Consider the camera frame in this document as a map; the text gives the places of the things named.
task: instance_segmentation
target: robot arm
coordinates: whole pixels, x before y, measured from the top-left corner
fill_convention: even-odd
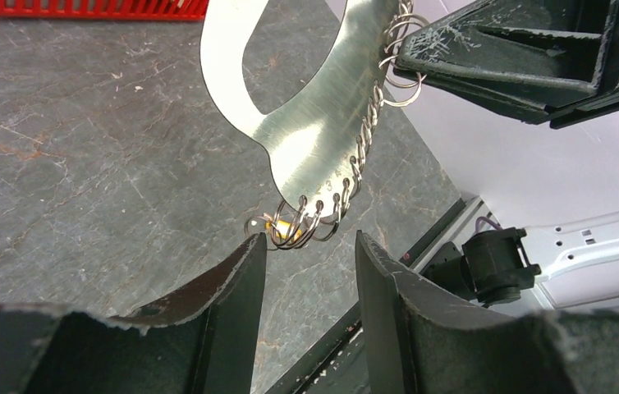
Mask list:
[[[543,282],[575,269],[619,260],[619,212],[549,227],[507,228],[474,234],[461,246],[443,246],[424,276],[485,306],[543,293]],[[538,297],[547,308],[548,297]]]

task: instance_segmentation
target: gray marble floor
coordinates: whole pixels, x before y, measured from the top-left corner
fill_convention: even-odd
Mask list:
[[[269,2],[244,64],[262,111],[311,78],[338,24],[322,0]],[[125,314],[211,268],[277,204],[266,153],[207,95],[200,32],[0,21],[0,302]],[[340,235],[269,255],[254,393],[356,301],[357,229],[399,255],[458,198],[400,111],[378,133]]]

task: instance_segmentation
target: yellow tag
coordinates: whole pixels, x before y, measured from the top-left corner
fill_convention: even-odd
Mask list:
[[[277,231],[278,235],[281,237],[282,240],[285,240],[287,238],[288,228],[290,228],[289,222],[279,220],[278,223],[276,223],[275,230]],[[273,231],[273,228],[271,227],[271,222],[266,222],[266,231]],[[297,241],[297,239],[300,238],[301,235],[302,230],[298,229],[295,233],[295,236],[293,237],[293,241]]]

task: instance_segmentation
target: red plastic basket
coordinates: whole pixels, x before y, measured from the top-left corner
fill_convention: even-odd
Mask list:
[[[209,0],[0,0],[0,17],[200,21]]]

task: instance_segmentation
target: white wall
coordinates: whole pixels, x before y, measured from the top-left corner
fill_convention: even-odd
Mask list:
[[[469,2],[415,0],[415,12],[435,21]],[[345,0],[327,3],[340,17]],[[410,95],[391,91],[397,99]],[[554,131],[425,88],[405,113],[463,195],[481,195],[504,226],[619,210],[619,112]],[[619,262],[569,273],[548,289],[560,304],[617,296]]]

